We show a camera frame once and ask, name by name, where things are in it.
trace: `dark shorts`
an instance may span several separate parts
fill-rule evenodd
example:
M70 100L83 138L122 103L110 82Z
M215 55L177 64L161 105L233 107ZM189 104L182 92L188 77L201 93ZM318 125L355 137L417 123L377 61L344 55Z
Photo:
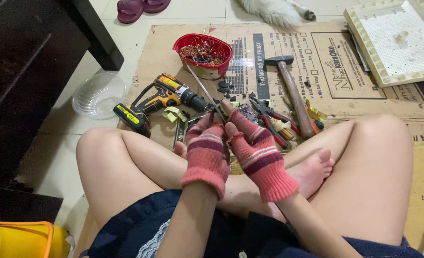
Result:
M154 257L181 193L151 194L112 217L97 234L89 257ZM367 258L424 257L405 238L398 247L345 239ZM285 223L258 213L244 220L215 210L204 257L238 257L242 251L248 257L316 257L301 247Z

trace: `white fur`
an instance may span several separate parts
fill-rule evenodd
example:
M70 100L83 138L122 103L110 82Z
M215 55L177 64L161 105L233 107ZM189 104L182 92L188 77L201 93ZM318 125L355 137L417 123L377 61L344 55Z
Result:
M242 5L246 12L261 17L266 23L286 28L301 25L299 10L296 9L297 4L292 0L237 1Z

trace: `hand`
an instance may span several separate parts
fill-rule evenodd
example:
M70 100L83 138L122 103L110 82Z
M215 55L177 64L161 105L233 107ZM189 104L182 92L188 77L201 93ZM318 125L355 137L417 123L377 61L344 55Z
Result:
M231 149L245 174L258 186L263 202L277 202L297 191L298 183L285 172L284 158L272 133L247 120L226 100L221 103L231 121L225 126Z
M188 168L182 187L204 181L215 188L219 200L223 199L229 175L229 151L223 143L224 134L223 121L216 113L208 113L186 133Z

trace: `maroon slipper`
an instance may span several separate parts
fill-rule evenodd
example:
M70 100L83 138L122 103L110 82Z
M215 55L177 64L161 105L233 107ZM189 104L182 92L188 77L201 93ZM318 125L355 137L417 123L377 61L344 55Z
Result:
M119 0L117 8L118 20L121 23L133 23L144 12L142 0Z
M143 0L144 11L147 13L161 12L166 9L171 0Z

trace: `wooden hammer handle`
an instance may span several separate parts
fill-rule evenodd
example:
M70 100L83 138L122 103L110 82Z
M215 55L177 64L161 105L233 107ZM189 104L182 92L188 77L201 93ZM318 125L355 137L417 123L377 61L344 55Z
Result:
M290 100L292 102L292 106L295 109L296 117L298 118L298 124L300 126L301 137L308 139L315 135L314 130L312 129L311 121L309 120L309 115L304 108L303 100L301 99L300 92L298 91L298 87L293 80L292 75L289 70L287 70L287 64L285 61L277 62L277 67L279 68L279 72L282 74L282 78L284 79L285 86L290 94Z

